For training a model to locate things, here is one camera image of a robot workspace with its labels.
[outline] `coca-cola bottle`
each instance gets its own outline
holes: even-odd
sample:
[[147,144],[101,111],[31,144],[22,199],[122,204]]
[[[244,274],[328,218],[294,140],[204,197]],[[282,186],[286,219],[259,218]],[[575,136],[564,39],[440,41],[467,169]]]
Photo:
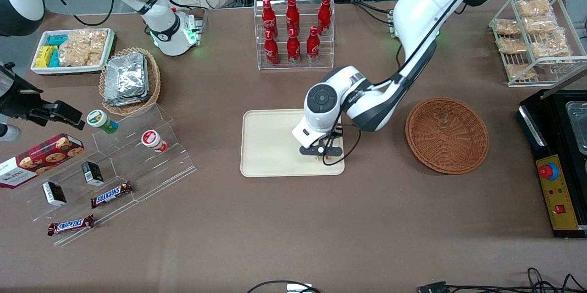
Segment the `coca-cola bottle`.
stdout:
[[330,34],[331,15],[330,0],[322,0],[322,5],[318,9],[318,34],[321,36]]
[[263,0],[263,14],[261,17],[263,19],[263,27],[265,30],[271,31],[273,37],[277,38],[277,18],[275,17],[275,12],[271,8],[270,0]]
[[288,0],[288,9],[285,10],[285,21],[288,30],[293,28],[299,35],[299,11],[295,0]]
[[308,63],[318,63],[319,52],[320,52],[320,38],[318,37],[318,27],[310,27],[310,36],[308,36],[308,42],[306,43],[306,52],[308,53]]
[[302,61],[302,56],[299,54],[298,32],[294,28],[290,28],[288,34],[288,61],[290,65],[297,66]]
[[277,43],[273,40],[273,32],[265,31],[265,55],[267,56],[267,63],[270,67],[277,67],[279,65],[279,51],[277,50]]

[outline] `brown woven basket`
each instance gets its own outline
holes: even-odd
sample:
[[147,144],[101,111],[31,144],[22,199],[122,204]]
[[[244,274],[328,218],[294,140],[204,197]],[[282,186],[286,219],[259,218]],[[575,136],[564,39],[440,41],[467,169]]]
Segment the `brown woven basket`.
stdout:
[[[136,111],[144,109],[145,107],[155,103],[159,98],[159,92],[161,92],[161,76],[159,75],[159,66],[155,63],[155,59],[153,55],[151,55],[147,50],[132,47],[130,49],[124,49],[112,55],[112,57],[121,57],[122,55],[128,55],[129,53],[136,51],[143,53],[145,57],[147,57],[147,71],[149,74],[149,90],[151,92],[151,97],[146,101],[141,101],[140,103],[134,103],[129,105],[122,105],[122,106],[110,106],[105,101],[102,102],[104,108],[112,114],[121,115],[121,116],[129,116]],[[104,97],[104,89],[105,89],[105,74],[106,74],[106,67],[102,68],[102,72],[100,73],[100,85],[98,89],[100,90],[100,95]]]
[[444,174],[470,172],[485,160],[489,135],[482,119],[460,101],[422,101],[407,116],[405,137],[414,155]]

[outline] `yellow snack package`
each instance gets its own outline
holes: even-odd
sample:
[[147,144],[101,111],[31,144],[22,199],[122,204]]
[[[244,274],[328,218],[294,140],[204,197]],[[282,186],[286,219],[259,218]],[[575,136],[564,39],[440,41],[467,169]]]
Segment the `yellow snack package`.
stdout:
[[51,61],[53,51],[57,50],[57,46],[42,46],[39,49],[39,55],[35,59],[35,67],[47,68]]

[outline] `table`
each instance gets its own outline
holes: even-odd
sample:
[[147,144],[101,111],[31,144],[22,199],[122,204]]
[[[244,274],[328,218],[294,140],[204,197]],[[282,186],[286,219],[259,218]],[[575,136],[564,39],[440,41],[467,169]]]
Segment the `table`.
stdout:
[[[241,293],[287,279],[325,293],[413,292],[440,280],[526,284],[529,266],[556,282],[567,272],[587,282],[585,241],[551,238],[529,145],[514,119],[518,103],[537,89],[505,86],[486,28],[502,4],[468,7],[449,19],[388,125],[364,133],[344,173],[330,177],[245,178],[239,171],[243,114],[300,108],[327,73],[259,72],[252,9],[210,11],[202,46],[180,57],[157,51],[139,15],[113,15],[104,26],[119,37],[117,50],[138,46],[155,56],[159,103],[198,170],[63,248],[53,248],[27,206],[2,189],[2,291]],[[373,82],[394,72],[399,44],[387,27],[352,5],[336,10],[335,65],[355,65]],[[80,25],[53,14],[42,25],[67,28]],[[84,113],[100,108],[97,75],[26,78],[48,100]],[[409,110],[437,96],[467,103],[487,125],[488,157],[469,174],[438,174],[407,146]],[[0,145],[0,161],[59,132],[86,143],[96,132],[17,124],[23,138]],[[350,132],[346,143],[355,137]]]

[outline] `yellow control panel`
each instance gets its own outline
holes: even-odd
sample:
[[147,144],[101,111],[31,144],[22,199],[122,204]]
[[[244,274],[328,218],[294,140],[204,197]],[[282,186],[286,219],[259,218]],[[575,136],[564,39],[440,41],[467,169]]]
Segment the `yellow control panel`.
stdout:
[[543,186],[548,215],[554,230],[578,230],[575,210],[566,188],[565,177],[560,169],[558,155],[536,161],[538,176]]

